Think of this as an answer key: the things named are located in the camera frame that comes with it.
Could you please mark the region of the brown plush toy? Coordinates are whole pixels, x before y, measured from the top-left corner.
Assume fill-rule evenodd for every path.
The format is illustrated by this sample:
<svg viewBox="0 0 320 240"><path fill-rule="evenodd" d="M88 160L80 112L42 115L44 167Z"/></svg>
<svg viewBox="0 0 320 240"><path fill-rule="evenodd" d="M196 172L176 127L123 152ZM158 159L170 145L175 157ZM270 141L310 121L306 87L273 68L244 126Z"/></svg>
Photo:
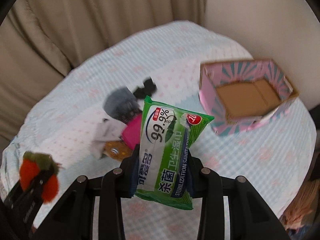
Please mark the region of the brown plush toy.
<svg viewBox="0 0 320 240"><path fill-rule="evenodd" d="M122 140L107 141L104 143L103 154L121 162L123 159L132 155L132 149L129 148Z"/></svg>

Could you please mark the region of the green wet wipes pack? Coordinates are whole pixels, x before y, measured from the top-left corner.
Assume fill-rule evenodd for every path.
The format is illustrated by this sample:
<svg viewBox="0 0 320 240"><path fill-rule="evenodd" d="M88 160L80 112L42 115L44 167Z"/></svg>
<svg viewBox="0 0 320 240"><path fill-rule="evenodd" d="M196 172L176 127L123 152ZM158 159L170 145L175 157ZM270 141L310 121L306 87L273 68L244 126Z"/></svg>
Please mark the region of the green wet wipes pack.
<svg viewBox="0 0 320 240"><path fill-rule="evenodd" d="M190 146L214 120L166 103L144 100L135 195L181 210L192 210L188 192Z"/></svg>

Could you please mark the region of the magenta pouch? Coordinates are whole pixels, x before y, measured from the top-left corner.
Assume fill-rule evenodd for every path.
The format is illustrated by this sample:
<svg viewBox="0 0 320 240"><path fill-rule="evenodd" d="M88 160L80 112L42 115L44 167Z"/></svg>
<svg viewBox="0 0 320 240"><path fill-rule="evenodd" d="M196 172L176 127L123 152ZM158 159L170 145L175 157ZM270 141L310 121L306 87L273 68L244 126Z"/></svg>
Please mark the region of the magenta pouch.
<svg viewBox="0 0 320 240"><path fill-rule="evenodd" d="M142 114L135 116L121 133L121 138L125 144L132 150L140 143L140 129L142 122Z"/></svg>

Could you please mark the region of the red strawberry plush toy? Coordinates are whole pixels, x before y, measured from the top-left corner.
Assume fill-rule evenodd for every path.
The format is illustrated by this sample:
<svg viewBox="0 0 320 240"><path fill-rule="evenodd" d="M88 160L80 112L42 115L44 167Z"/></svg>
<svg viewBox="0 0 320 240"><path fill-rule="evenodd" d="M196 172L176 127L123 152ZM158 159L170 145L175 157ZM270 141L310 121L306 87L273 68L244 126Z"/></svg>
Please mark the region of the red strawberry plush toy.
<svg viewBox="0 0 320 240"><path fill-rule="evenodd" d="M27 151L23 155L23 161L20 166L20 185L23 191L27 191L31 187L31 183L41 171L52 171L52 175L43 185L41 198L44 203L51 202L59 191L59 182L57 175L59 174L61 165L56 163L52 156L45 153L34 153Z"/></svg>

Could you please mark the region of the white soft cloth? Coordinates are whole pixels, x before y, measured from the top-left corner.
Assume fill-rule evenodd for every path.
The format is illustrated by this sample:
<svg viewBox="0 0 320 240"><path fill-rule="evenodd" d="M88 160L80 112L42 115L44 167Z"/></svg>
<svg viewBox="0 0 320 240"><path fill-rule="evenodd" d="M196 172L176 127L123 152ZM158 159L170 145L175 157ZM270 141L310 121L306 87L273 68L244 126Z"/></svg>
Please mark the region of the white soft cloth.
<svg viewBox="0 0 320 240"><path fill-rule="evenodd" d="M107 119L97 124L95 134L90 145L93 156L100 159L106 142L121 141L121 134L126 125L116 119Z"/></svg>

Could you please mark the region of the black printed scrunchie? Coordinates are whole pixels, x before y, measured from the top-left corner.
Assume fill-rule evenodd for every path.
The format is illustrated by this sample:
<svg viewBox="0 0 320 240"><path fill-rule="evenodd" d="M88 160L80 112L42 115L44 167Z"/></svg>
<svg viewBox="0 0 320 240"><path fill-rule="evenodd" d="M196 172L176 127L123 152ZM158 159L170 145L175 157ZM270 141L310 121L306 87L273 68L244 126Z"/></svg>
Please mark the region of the black printed scrunchie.
<svg viewBox="0 0 320 240"><path fill-rule="evenodd" d="M137 115L142 113L140 106L137 101L127 100L123 101L117 107L118 115L117 119L124 124L128 124L132 121Z"/></svg>

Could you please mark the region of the grey fluffy pompom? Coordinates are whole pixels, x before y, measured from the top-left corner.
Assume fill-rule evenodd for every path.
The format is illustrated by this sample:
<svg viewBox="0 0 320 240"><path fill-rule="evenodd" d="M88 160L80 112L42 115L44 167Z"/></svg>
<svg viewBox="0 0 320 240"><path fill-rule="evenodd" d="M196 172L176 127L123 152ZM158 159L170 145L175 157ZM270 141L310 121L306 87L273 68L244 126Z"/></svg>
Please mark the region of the grey fluffy pompom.
<svg viewBox="0 0 320 240"><path fill-rule="evenodd" d="M117 107L127 100L137 101L136 97L127 87L121 87L114 90L104 102L104 111L113 119L117 120Z"/></svg>

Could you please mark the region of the pink patterned cardboard box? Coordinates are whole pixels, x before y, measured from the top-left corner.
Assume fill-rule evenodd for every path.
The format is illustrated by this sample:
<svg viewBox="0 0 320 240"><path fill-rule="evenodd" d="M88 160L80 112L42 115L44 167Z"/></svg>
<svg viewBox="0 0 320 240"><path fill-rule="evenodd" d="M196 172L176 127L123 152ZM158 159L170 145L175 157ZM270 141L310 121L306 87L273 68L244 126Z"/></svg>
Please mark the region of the pink patterned cardboard box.
<svg viewBox="0 0 320 240"><path fill-rule="evenodd" d="M272 59L203 62L199 98L219 136L247 132L285 114L299 92Z"/></svg>

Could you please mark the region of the beige curtain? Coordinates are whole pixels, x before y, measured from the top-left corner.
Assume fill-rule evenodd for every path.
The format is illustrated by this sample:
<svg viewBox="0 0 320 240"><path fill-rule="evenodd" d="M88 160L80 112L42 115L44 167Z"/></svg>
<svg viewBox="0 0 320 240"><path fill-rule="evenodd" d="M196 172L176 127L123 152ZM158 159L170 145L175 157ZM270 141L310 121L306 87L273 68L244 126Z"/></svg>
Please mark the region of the beige curtain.
<svg viewBox="0 0 320 240"><path fill-rule="evenodd" d="M69 72L126 37L176 20L203 24L207 0L16 0L1 24L1 140Z"/></svg>

